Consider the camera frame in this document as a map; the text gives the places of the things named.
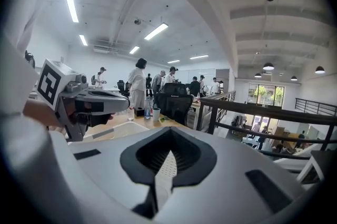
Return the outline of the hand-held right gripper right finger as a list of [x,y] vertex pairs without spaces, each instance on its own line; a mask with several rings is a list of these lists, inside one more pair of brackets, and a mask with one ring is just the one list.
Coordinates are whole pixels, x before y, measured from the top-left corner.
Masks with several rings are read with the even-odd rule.
[[217,153],[213,147],[196,134],[176,127],[171,127],[165,133],[165,138],[176,162],[172,189],[199,185],[217,163]]

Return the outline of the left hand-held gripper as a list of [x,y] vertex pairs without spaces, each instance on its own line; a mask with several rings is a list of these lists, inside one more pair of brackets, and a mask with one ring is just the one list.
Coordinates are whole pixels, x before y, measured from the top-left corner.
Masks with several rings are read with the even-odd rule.
[[[90,89],[86,75],[59,61],[46,59],[40,71],[36,92],[53,109],[66,130],[68,142],[83,141],[88,128],[106,124],[113,113],[130,107],[127,97],[104,90]],[[77,122],[67,117],[63,98],[74,99]]]

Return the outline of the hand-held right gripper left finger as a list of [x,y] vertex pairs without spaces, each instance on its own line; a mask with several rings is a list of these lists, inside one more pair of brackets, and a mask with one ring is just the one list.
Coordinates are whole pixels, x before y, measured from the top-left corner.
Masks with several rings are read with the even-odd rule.
[[120,164],[128,177],[149,187],[145,201],[132,211],[152,219],[158,213],[155,176],[170,152],[171,128],[165,127],[149,137],[127,147],[120,156]]

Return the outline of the person's left hand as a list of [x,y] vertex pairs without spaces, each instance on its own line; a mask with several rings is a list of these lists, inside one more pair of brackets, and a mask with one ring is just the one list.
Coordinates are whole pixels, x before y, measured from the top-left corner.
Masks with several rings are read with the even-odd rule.
[[63,103],[68,119],[72,124],[75,124],[77,122],[77,118],[75,115],[76,112],[75,100],[63,98]]

